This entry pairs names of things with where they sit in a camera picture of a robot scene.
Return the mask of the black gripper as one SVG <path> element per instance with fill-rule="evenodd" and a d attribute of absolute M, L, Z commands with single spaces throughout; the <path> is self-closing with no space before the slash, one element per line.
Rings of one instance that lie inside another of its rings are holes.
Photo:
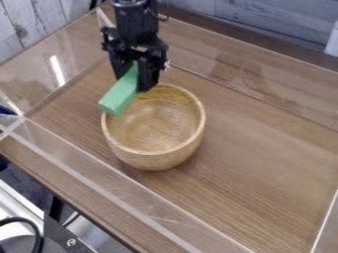
<path fill-rule="evenodd" d="M 115 29 L 103 34 L 116 79 L 138 61 L 138 91 L 148 92 L 159 83 L 161 71 L 169 61 L 169 45 L 159 38 L 161 22 L 170 17 L 159 14 L 157 1 L 112 1 Z"/>

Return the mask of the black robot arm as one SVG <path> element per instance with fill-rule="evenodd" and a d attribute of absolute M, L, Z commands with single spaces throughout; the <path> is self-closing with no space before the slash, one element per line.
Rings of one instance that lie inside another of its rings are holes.
<path fill-rule="evenodd" d="M 148 92 L 158 84 L 161 71 L 167 69 L 169 44 L 159 38 L 161 21 L 158 0 L 111 0 L 115 27 L 100 29 L 102 48 L 110 54 L 115 76 L 123 77 L 138 64 L 136 86 Z"/>

